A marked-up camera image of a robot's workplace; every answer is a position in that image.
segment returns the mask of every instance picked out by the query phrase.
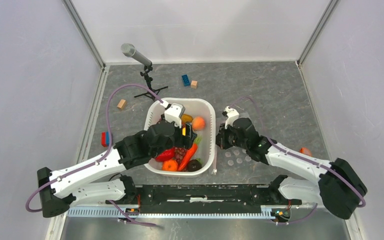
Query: white wall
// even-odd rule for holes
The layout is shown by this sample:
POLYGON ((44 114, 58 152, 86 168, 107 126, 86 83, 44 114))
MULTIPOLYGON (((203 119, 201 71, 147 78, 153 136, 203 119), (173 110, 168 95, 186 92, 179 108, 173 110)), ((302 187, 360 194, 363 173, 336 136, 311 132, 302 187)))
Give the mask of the white wall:
POLYGON ((74 163, 99 74, 60 0, 0 0, 0 240, 45 237, 24 204, 38 169, 74 163))
POLYGON ((384 239, 384 1, 340 1, 303 74, 328 150, 368 188, 360 229, 384 239))
POLYGON ((107 63, 297 60, 329 0, 73 0, 107 63))

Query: microphone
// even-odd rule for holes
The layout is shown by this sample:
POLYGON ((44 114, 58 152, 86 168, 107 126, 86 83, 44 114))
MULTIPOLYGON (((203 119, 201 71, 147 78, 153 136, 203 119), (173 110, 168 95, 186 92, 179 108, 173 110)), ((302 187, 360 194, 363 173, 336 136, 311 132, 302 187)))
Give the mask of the microphone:
POLYGON ((123 43, 123 45, 121 45, 121 51, 126 57, 133 58, 146 67, 150 67, 152 65, 151 60, 142 55, 142 53, 136 51, 136 48, 133 46, 133 44, 123 43))

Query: black wire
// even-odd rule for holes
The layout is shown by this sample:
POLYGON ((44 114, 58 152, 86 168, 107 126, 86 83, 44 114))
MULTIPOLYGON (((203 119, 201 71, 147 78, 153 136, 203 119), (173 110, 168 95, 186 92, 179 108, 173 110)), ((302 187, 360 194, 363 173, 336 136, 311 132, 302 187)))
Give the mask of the black wire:
POLYGON ((112 175, 112 177, 110 177, 108 181, 111 181, 111 180, 112 180, 115 176, 117 176, 117 175, 120 175, 120 177, 122 176, 121 173, 116 173, 116 174, 112 175))

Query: red chili pepper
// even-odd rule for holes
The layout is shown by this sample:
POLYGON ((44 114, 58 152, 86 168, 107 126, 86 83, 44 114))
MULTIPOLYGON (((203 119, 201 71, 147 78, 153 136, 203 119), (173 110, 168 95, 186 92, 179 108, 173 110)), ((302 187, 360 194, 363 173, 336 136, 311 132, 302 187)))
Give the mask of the red chili pepper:
POLYGON ((167 149, 155 158, 157 162, 164 162, 172 159, 175 156, 175 148, 167 149))

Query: white bin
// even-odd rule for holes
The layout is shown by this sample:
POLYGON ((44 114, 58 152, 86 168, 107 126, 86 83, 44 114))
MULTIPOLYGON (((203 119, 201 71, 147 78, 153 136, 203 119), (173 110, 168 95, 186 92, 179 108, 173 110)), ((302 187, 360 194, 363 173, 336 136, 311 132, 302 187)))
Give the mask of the white bin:
MULTIPOLYGON (((161 174, 169 177, 184 177, 193 178, 197 177, 205 171, 209 171, 210 174, 215 174, 216 170, 216 112, 213 106, 203 99, 198 98, 173 98, 166 97, 163 100, 168 103, 178 103, 185 107, 185 114, 192 117, 203 117, 205 120, 205 129, 197 132, 202 137, 201 142, 198 145, 198 149, 193 155, 193 159, 200 158, 202 160, 202 168, 194 172, 182 172, 182 171, 163 171, 162 162, 157 162, 155 159, 151 159, 145 167, 151 172, 161 174)), ((156 124, 164 113, 164 107, 160 105, 159 101, 154 102, 148 110, 146 116, 146 122, 144 129, 147 130, 151 125, 156 124)))

